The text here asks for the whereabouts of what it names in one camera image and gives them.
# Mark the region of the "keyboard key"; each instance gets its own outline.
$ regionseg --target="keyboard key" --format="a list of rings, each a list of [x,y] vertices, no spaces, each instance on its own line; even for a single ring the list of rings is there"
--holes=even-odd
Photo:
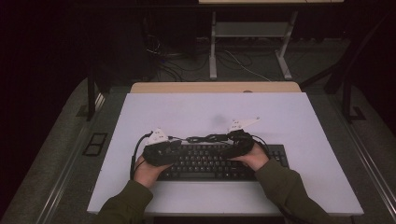
[[[180,178],[215,178],[214,173],[180,173]]]

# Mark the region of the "white cable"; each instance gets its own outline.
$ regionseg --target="white cable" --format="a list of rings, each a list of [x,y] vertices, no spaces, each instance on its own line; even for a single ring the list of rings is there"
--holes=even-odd
[[[245,69],[245,70],[248,71],[249,73],[251,73],[251,74],[253,74],[253,75],[256,75],[256,76],[258,76],[258,77],[262,77],[262,78],[266,79],[267,81],[271,81],[271,80],[270,80],[269,78],[267,78],[267,77],[264,77],[264,76],[262,76],[262,75],[259,75],[259,74],[255,73],[255,72],[252,72],[252,71],[248,70],[244,65],[242,65],[242,64],[235,58],[235,56],[233,56],[233,55],[231,54],[230,51],[228,51],[228,50],[224,50],[224,51],[227,52],[228,54],[230,54],[230,55],[239,63],[239,66],[241,66],[243,69]]]

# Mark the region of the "black keyboard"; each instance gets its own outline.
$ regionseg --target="black keyboard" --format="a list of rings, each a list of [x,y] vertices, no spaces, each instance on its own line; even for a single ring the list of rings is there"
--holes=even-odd
[[[177,162],[164,170],[158,180],[256,180],[254,171],[246,167],[240,161],[229,161],[223,159],[219,154],[219,149],[226,149],[230,145],[182,145],[182,149],[187,149],[184,156],[179,156]],[[284,167],[289,168],[288,158],[283,145],[268,145],[269,154]]]

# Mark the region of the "hand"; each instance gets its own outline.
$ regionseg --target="hand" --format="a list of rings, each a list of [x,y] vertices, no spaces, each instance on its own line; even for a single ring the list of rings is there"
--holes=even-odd
[[[265,155],[264,151],[257,143],[254,143],[253,148],[249,151],[248,154],[240,157],[235,157],[230,160],[241,161],[245,165],[248,165],[255,172],[262,168],[264,164],[269,161],[268,157]]]
[[[171,165],[172,164],[158,167],[153,166],[146,162],[142,156],[140,156],[134,166],[134,181],[149,189],[154,185],[160,173]]]

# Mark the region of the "desk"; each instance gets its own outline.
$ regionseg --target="desk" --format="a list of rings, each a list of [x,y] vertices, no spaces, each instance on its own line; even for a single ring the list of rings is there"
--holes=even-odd
[[[265,86],[271,92],[264,92]],[[239,92],[246,89],[255,92]],[[301,174],[312,199],[331,215],[362,214],[306,94],[299,92],[291,82],[133,85],[121,110],[88,211],[97,213],[109,197],[125,186],[134,145],[143,134],[157,127],[181,138],[225,133],[232,119],[256,117],[261,121],[245,131],[262,137],[267,144],[285,146],[290,168]],[[154,199],[146,209],[148,217],[280,216],[257,182],[157,182],[152,192]]]

